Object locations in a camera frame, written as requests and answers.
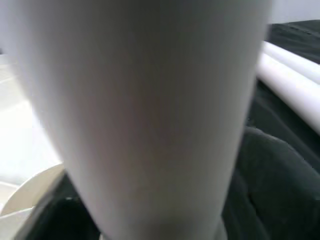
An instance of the white cylinder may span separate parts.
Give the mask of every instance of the white cylinder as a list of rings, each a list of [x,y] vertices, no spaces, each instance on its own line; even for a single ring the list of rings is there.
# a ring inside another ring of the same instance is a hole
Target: white cylinder
[[[263,53],[258,77],[320,134],[320,85]]]
[[[1,0],[3,48],[107,238],[213,239],[269,3]]]
[[[263,43],[262,51],[278,62],[295,70],[297,73],[317,84],[320,84],[320,65],[317,63],[269,42]]]

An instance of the white wall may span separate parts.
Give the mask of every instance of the white wall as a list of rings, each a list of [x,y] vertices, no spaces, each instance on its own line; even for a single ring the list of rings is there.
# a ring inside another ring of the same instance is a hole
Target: white wall
[[[320,20],[320,0],[273,0],[270,23]]]

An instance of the white floor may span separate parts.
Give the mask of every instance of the white floor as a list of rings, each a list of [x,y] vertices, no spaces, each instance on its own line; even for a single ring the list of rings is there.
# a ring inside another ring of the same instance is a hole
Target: white floor
[[[7,63],[0,55],[0,181],[20,185],[60,159]]]

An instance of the black fabric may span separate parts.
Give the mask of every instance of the black fabric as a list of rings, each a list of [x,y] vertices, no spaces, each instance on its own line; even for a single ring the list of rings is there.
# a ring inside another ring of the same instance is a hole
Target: black fabric
[[[273,24],[267,41],[320,64],[320,20]]]
[[[222,213],[228,240],[269,240],[248,196],[247,183],[236,169]]]
[[[98,240],[100,231],[63,173],[32,210],[15,240]]]
[[[222,216],[229,240],[320,239],[320,175],[284,141],[247,127]]]
[[[320,20],[273,24],[267,40],[320,63]],[[247,125],[289,143],[320,173],[320,136],[261,81],[256,86]]]
[[[287,142],[320,173],[320,136],[261,81],[257,83],[247,125]]]

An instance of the white tube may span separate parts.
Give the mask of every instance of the white tube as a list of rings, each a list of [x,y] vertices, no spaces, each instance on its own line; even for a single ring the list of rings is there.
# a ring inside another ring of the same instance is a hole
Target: white tube
[[[263,53],[258,77],[320,134],[320,85]]]
[[[317,84],[320,84],[320,65],[317,63],[269,42],[263,43],[262,51],[278,62],[295,70],[297,73],[305,76]]]
[[[107,239],[213,239],[269,8],[0,1],[3,49]]]

